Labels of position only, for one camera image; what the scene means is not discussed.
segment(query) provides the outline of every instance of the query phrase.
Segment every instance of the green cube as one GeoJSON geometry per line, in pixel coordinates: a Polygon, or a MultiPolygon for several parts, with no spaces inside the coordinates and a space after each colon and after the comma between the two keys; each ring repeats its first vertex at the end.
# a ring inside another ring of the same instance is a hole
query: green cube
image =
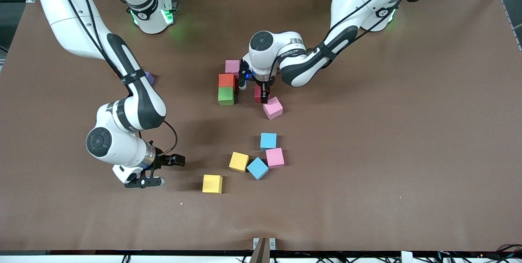
{"type": "Polygon", "coordinates": [[[234,88],[231,86],[219,88],[218,102],[221,106],[234,105],[234,88]]]}

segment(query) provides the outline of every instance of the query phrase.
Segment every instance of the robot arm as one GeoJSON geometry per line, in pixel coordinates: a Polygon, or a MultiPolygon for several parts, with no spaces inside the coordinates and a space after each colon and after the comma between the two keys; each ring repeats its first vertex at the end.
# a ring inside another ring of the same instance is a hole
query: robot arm
{"type": "MultiPolygon", "coordinates": [[[[165,6],[170,0],[126,1],[145,32],[159,32],[168,26],[158,3],[165,6]]],[[[106,60],[129,91],[129,96],[98,109],[96,125],[86,139],[89,153],[114,164],[113,172],[126,186],[162,185],[162,178],[146,178],[142,171],[183,165],[184,160],[178,155],[164,155],[135,135],[159,127],[164,122],[166,107],[127,44],[103,24],[93,0],[41,0],[41,4],[63,48],[82,57],[106,60]]]]}
{"type": "Polygon", "coordinates": [[[367,31],[384,29],[400,1],[332,0],[330,31],[311,50],[305,49],[301,36],[293,31],[280,34],[269,31],[256,33],[250,40],[248,54],[242,60],[241,75],[245,79],[240,78],[240,88],[246,88],[246,80],[254,80],[263,88],[266,101],[268,88],[276,75],[276,61],[282,81],[294,87],[308,83],[320,69],[327,67],[345,47],[358,38],[360,27],[367,31]]]}

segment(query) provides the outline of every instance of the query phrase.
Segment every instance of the yellow cube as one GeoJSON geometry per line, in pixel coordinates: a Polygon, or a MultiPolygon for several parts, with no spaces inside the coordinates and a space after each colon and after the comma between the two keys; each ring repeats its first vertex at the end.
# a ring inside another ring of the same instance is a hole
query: yellow cube
{"type": "Polygon", "coordinates": [[[232,170],[246,172],[246,165],[248,164],[248,155],[233,152],[230,159],[229,167],[232,170]]]}
{"type": "Polygon", "coordinates": [[[221,175],[203,175],[203,192],[221,193],[223,177],[221,175]]]}

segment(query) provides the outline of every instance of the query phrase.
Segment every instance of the foam block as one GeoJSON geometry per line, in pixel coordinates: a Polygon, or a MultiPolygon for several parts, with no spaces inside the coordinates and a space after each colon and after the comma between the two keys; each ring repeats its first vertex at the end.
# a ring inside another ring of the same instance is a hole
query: foam block
{"type": "Polygon", "coordinates": [[[220,194],[223,187],[223,177],[221,175],[203,175],[203,192],[220,194]]]}
{"type": "Polygon", "coordinates": [[[258,84],[255,84],[254,90],[254,101],[256,103],[261,103],[261,87],[258,84]]]}
{"type": "Polygon", "coordinates": [[[272,120],[279,115],[283,114],[283,106],[279,102],[277,97],[268,99],[268,103],[263,104],[263,110],[265,111],[268,119],[272,120]]]}
{"type": "Polygon", "coordinates": [[[276,148],[276,133],[261,133],[261,150],[265,151],[269,148],[276,148]]]}
{"type": "Polygon", "coordinates": [[[268,168],[281,168],[285,166],[285,159],[283,159],[283,149],[271,148],[266,150],[266,161],[268,168]]]}
{"type": "Polygon", "coordinates": [[[266,166],[259,157],[254,159],[246,169],[248,169],[248,172],[250,172],[258,181],[268,172],[268,166],[266,166]]]}
{"type": "Polygon", "coordinates": [[[222,73],[219,75],[219,86],[220,88],[226,88],[231,86],[234,88],[235,92],[235,78],[231,73],[222,73]]]}
{"type": "Polygon", "coordinates": [[[153,75],[151,75],[150,72],[147,72],[147,71],[146,71],[146,72],[145,72],[145,77],[149,80],[150,85],[153,85],[153,83],[154,83],[154,77],[153,77],[153,75]]]}
{"type": "Polygon", "coordinates": [[[231,86],[218,88],[218,102],[221,106],[234,105],[234,88],[231,86]]]}
{"type": "Polygon", "coordinates": [[[235,79],[239,78],[239,66],[241,64],[240,60],[227,60],[225,61],[225,73],[231,73],[234,75],[235,79]]]}
{"type": "Polygon", "coordinates": [[[248,164],[248,155],[233,152],[230,159],[229,168],[240,172],[246,172],[246,165],[248,164]]]}

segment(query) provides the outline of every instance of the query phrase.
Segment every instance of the green led light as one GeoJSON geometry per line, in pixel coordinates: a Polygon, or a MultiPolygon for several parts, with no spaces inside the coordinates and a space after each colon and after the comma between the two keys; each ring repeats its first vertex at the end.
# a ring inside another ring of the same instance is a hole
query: green led light
{"type": "Polygon", "coordinates": [[[134,13],[132,12],[132,10],[130,11],[130,14],[132,15],[132,18],[134,18],[134,24],[138,25],[138,21],[136,20],[136,16],[134,16],[134,13]]]}
{"type": "Polygon", "coordinates": [[[162,10],[161,13],[163,14],[165,22],[167,24],[171,24],[173,22],[172,14],[170,13],[170,11],[162,10]]]}

